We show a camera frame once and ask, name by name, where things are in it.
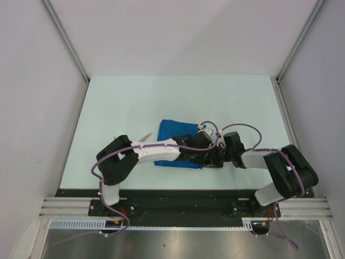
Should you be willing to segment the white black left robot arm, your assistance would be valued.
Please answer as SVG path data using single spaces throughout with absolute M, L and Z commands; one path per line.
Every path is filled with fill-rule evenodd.
M 208 151 L 215 147 L 212 130 L 203 128 L 195 135 L 183 135 L 157 142 L 135 142 L 121 135 L 96 155 L 101 173 L 100 209 L 109 216 L 118 212 L 120 183 L 136 165 L 155 161 L 203 162 Z

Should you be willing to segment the blue satin napkin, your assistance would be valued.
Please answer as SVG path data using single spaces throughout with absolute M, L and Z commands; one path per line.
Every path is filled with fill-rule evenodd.
M 198 133 L 198 125 L 187 122 L 179 122 L 169 119 L 163 119 L 158 129 L 157 141 L 172 139 L 173 137 L 181 137 L 184 135 L 194 136 Z M 176 167 L 189 169 L 202 169 L 203 166 L 199 162 L 193 162 L 180 154 L 175 160 L 160 159 L 154 161 L 155 166 Z

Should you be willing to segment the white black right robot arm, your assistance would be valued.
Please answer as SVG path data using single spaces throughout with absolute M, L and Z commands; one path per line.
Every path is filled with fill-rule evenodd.
M 307 189 L 319 183 L 314 168 L 292 144 L 281 149 L 246 149 L 239 134 L 230 132 L 207 154 L 204 165 L 222 168 L 226 162 L 235 168 L 269 171 L 271 183 L 249 198 L 249 211 L 254 216 L 262 216 L 274 203 L 304 196 Z

